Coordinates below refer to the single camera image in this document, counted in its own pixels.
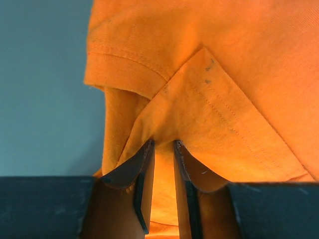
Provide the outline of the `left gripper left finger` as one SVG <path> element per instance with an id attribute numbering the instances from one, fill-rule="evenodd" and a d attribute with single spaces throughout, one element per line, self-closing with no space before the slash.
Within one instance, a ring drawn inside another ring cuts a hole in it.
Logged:
<path id="1" fill-rule="evenodd" d="M 150 231 L 155 142 L 108 174 L 3 176 L 3 239 L 143 239 Z"/>

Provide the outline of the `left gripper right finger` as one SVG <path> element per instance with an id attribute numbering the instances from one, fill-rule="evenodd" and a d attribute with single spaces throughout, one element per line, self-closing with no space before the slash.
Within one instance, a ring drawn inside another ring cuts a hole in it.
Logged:
<path id="1" fill-rule="evenodd" d="M 174 147 L 182 239 L 316 239 L 319 185 L 314 182 L 229 182 Z"/>

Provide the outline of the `orange t shirt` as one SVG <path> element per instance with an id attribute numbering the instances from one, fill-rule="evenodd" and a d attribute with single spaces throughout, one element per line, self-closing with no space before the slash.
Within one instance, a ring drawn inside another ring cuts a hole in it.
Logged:
<path id="1" fill-rule="evenodd" d="M 316 0 L 96 0 L 85 84 L 102 176 L 156 143 L 148 238 L 179 238 L 173 142 L 228 181 L 319 178 Z"/>

